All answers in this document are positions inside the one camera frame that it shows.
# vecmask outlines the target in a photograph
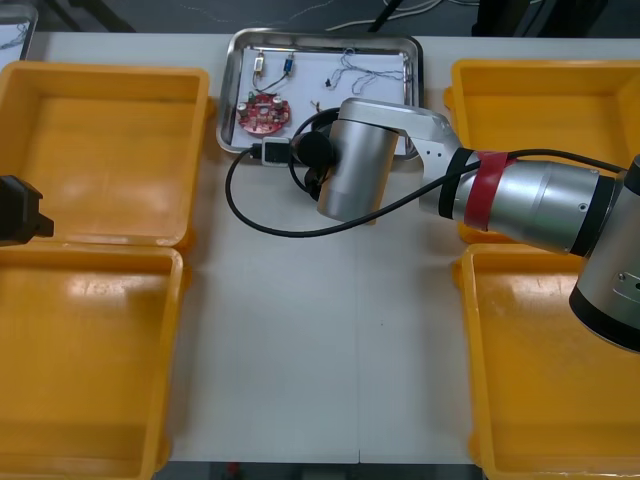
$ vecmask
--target white paper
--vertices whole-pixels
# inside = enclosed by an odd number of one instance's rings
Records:
[[[243,52],[238,102],[246,101],[249,92],[255,90],[253,64],[258,53],[258,50],[251,48],[246,48]],[[263,74],[257,80],[258,87],[264,88],[282,76],[284,62],[288,55],[289,52],[264,52]],[[291,76],[276,87],[269,89],[270,93],[279,93],[284,100],[289,102],[291,107],[291,120],[276,136],[291,138],[298,126],[316,113],[311,102],[320,102],[320,108],[323,110],[339,107],[344,100],[350,97],[404,104],[404,83],[391,78],[377,77],[375,81],[364,87],[361,95],[354,95],[352,86],[358,78],[364,75],[358,71],[344,72],[335,89],[327,88],[325,86],[327,78],[331,78],[333,72],[341,68],[341,57],[342,53],[294,53]],[[401,54],[356,54],[349,60],[353,65],[378,72],[389,70],[402,72],[404,69],[404,60]],[[259,142],[260,138],[261,136],[250,134],[236,123],[231,145],[247,148],[251,144]],[[403,155],[404,153],[404,142],[398,142],[396,154]]]

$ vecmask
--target black cable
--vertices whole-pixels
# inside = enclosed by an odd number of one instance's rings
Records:
[[[307,121],[305,121],[298,128],[298,130],[302,131],[309,123],[311,123],[315,118],[317,118],[318,115],[319,114],[316,114],[313,117],[310,117],[309,119],[307,119]],[[369,213],[360,218],[356,218],[355,220],[344,222],[344,223],[341,223],[340,225],[335,225],[333,227],[321,228],[319,230],[292,232],[288,230],[278,230],[274,228],[265,227],[264,225],[260,225],[259,223],[256,223],[253,220],[250,220],[249,218],[245,217],[242,214],[242,212],[240,212],[240,210],[238,210],[238,207],[233,201],[233,195],[231,194],[231,181],[233,179],[233,173],[235,172],[235,169],[240,163],[240,161],[250,152],[251,152],[251,149],[249,148],[240,152],[240,154],[238,154],[236,159],[231,164],[231,167],[229,167],[229,171],[227,172],[227,178],[224,184],[224,192],[227,198],[227,203],[229,204],[229,207],[231,208],[231,211],[233,212],[233,214],[245,225],[248,225],[249,227],[255,230],[258,230],[259,232],[262,232],[262,233],[268,233],[269,235],[274,235],[277,237],[285,237],[285,238],[323,237],[325,235],[332,235],[334,233],[344,232],[345,230],[349,230],[351,228],[364,225],[365,223],[369,223],[375,220],[376,218],[380,218],[383,215],[386,215],[387,213],[393,212],[394,210],[397,210],[398,208],[403,207],[407,203],[412,202],[413,200],[421,197],[422,195],[430,192],[431,190],[434,190],[435,188],[438,188],[439,186],[448,182],[449,180],[457,178],[461,175],[464,175],[465,173],[471,172],[473,170],[476,170],[478,167],[480,167],[480,162],[474,162],[472,164],[469,164],[461,168],[460,170],[449,172],[446,175],[435,179],[433,182],[428,183],[427,185],[424,185],[423,187],[419,188],[415,192],[410,193],[406,197],[403,197],[400,200],[397,200],[387,205],[386,207],[381,208],[380,210],[376,210],[375,212]],[[538,156],[538,155],[547,155],[547,156],[553,156],[553,157],[566,158],[566,159],[573,160],[591,167],[601,168],[603,170],[614,172],[614,173],[619,173],[621,171],[624,171],[623,168],[618,167],[617,165],[601,162],[599,160],[595,160],[593,158],[585,157],[583,155],[578,155],[575,153],[564,152],[562,150],[551,150],[551,149],[542,149],[542,148],[529,149],[529,150],[516,150],[513,152],[508,152],[507,158],[515,159],[518,157],[529,157],[529,156]],[[292,159],[289,160],[289,168],[293,169]],[[298,177],[295,175],[295,172],[292,172],[292,175],[293,175],[293,178],[297,180],[296,183],[300,182],[300,180],[298,180]]]
[[[538,10],[536,10],[536,13],[533,14],[533,17],[531,17],[531,21],[527,25],[527,28],[525,28],[524,32],[522,32],[522,36],[523,37],[527,36],[527,33],[529,33],[529,30],[531,30],[531,27],[533,26],[533,24],[536,23],[536,20],[538,20],[538,17],[540,16],[540,13],[544,9],[545,3],[547,3],[547,0],[542,0],[540,2],[540,5],[538,6]]]
[[[395,202],[387,205],[386,207],[381,208],[380,210],[377,210],[375,212],[369,213],[369,214],[364,215],[364,216],[362,216],[360,218],[356,218],[355,220],[351,220],[349,222],[344,222],[344,223],[341,223],[340,225],[335,225],[333,227],[321,228],[319,230],[308,230],[306,232],[290,232],[290,231],[287,231],[287,230],[277,230],[275,228],[265,227],[264,225],[260,225],[259,223],[256,223],[253,220],[248,219],[247,217],[245,217],[240,212],[240,210],[238,210],[238,207],[236,206],[235,202],[233,201],[233,196],[231,194],[231,180],[233,179],[233,172],[235,171],[236,167],[238,166],[238,163],[240,163],[240,161],[245,156],[247,156],[249,151],[250,151],[250,149],[246,149],[246,150],[243,150],[242,152],[240,152],[240,154],[236,157],[236,159],[231,164],[231,167],[229,167],[229,172],[227,173],[227,179],[224,182],[224,193],[225,193],[225,196],[227,197],[227,203],[229,204],[229,207],[231,208],[231,211],[233,212],[233,214],[236,217],[238,217],[238,219],[242,223],[244,223],[245,225],[248,225],[251,228],[253,228],[255,230],[258,230],[259,232],[262,232],[262,233],[268,233],[269,235],[275,235],[276,237],[285,237],[285,238],[324,237],[325,235],[332,235],[334,233],[344,232],[345,230],[349,230],[350,228],[354,228],[354,227],[357,227],[359,225],[364,225],[365,223],[369,223],[369,222],[375,220],[376,218],[379,218],[379,217],[381,217],[383,215],[386,215],[387,213],[390,213],[390,212],[393,212],[394,210],[397,210],[400,207],[403,207],[407,203],[412,202],[416,198],[421,197],[425,193],[428,193],[431,190],[433,190],[435,188],[438,188],[439,186],[441,186],[443,183],[447,182],[448,180],[451,180],[452,178],[458,177],[460,175],[464,175],[465,173],[471,172],[471,171],[477,169],[480,166],[480,162],[475,162],[475,163],[472,163],[470,165],[465,166],[464,168],[461,168],[458,171],[448,173],[448,174],[446,174],[446,175],[434,180],[433,182],[428,183],[427,185],[419,188],[415,192],[407,195],[406,197],[403,197],[400,200],[395,201]]]
[[[549,148],[530,148],[528,150],[515,150],[513,152],[509,152],[507,158],[514,159],[520,157],[537,157],[539,155],[566,158],[567,160],[573,160],[574,162],[582,163],[590,167],[600,168],[602,170],[606,170],[607,172],[620,173],[625,171],[625,169],[622,167],[606,162],[601,162],[600,160],[596,160],[594,158],[585,157],[584,155],[578,155],[577,153],[564,152],[562,150],[552,150]]]
[[[334,107],[334,108],[327,108],[326,110],[322,110],[321,112],[318,112],[318,113],[314,113],[313,115],[311,115],[309,118],[307,118],[304,122],[302,122],[300,124],[298,129],[293,134],[293,139],[295,139],[298,135],[300,135],[305,128],[307,128],[309,125],[311,125],[318,118],[321,118],[321,117],[323,117],[325,115],[329,115],[331,113],[338,113],[339,111],[340,111],[339,107]],[[296,153],[295,153],[295,148],[292,149],[292,156],[289,157],[289,163],[287,164],[287,166],[289,167],[289,173],[291,173],[291,178],[293,178],[293,181],[296,183],[296,185],[298,185],[298,187],[303,192],[309,193],[309,190],[307,189],[307,187],[304,185],[304,183],[302,183],[300,181],[300,179],[298,178],[298,175],[296,175],[296,171],[293,168],[293,160],[294,159],[297,160],[298,162],[300,162],[300,159],[298,158],[298,155],[296,155]]]
[[[282,80],[287,78],[287,76],[288,76],[288,73],[284,73],[278,80],[276,80],[275,82],[271,83],[270,85],[267,85],[264,88],[258,88],[258,86],[256,85],[256,76],[254,75],[253,76],[253,88],[255,88],[259,93],[264,93],[266,95],[276,95],[275,93],[267,93],[267,90],[269,90],[271,87],[275,87]]]
[[[373,24],[369,27],[369,30],[367,31],[371,33],[375,33],[378,30],[380,30],[380,27],[382,27],[382,25],[386,23],[386,21],[389,19],[391,14],[396,10],[396,8],[400,6],[401,3],[402,3],[402,0],[391,0],[387,4],[387,6],[384,7],[384,10],[380,12],[380,15],[378,15],[378,18],[376,18],[376,20],[373,22]]]

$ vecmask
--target floor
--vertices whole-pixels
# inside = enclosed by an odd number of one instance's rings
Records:
[[[42,3],[42,0],[31,0]],[[82,9],[70,8],[68,0],[58,0],[86,31],[104,31]],[[441,0],[427,12],[389,22],[385,33],[410,35],[470,35],[477,8],[460,5],[473,0]],[[375,18],[383,0],[105,0],[113,11],[141,33],[233,33],[248,27],[292,30],[326,29],[337,24]],[[402,8],[424,3],[405,0]],[[518,32],[522,33],[544,2],[530,6]],[[541,15],[529,30],[535,35]],[[640,1],[609,0],[604,13],[591,29],[591,37],[640,37]],[[68,27],[52,12],[42,9],[39,28],[64,31]],[[364,25],[345,31],[362,32]]]
[[[240,465],[242,480],[482,480],[472,465]],[[235,480],[228,465],[172,462],[154,480]]]
[[[105,31],[83,10],[59,0],[86,31]],[[105,0],[121,18],[141,33],[233,33],[247,27],[291,30],[326,29],[354,20],[373,19],[382,0]],[[422,3],[406,0],[404,7]],[[532,20],[539,4],[529,8],[519,32]],[[609,0],[609,5],[590,31],[591,37],[640,37],[640,0]],[[476,7],[443,0],[421,15],[407,16],[385,25],[384,33],[466,36],[476,20]],[[533,25],[535,35],[540,19]],[[68,27],[51,11],[41,9],[38,28],[66,31]],[[345,31],[365,31],[354,26]],[[228,466],[217,463],[171,462],[155,480],[231,479]],[[246,464],[244,480],[481,480],[481,471],[467,465],[355,465],[314,467],[282,464]]]

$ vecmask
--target silver cylinder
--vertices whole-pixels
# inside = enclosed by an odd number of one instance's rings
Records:
[[[365,123],[336,120],[329,138],[337,166],[322,186],[318,212],[347,222],[378,210],[398,134]]]
[[[576,285],[597,311],[636,329],[636,336],[640,336],[639,237],[640,196],[621,187]],[[581,320],[589,325],[589,319]],[[598,328],[590,328],[607,338]]]
[[[476,174],[461,178],[453,218],[464,221]],[[500,178],[489,230],[547,250],[569,252],[587,215],[597,170],[556,162],[515,162]]]

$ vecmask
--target circuit board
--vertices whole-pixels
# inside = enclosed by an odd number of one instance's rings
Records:
[[[289,102],[278,95],[251,93],[237,108],[238,123],[254,135],[270,135],[280,130],[291,118]]]

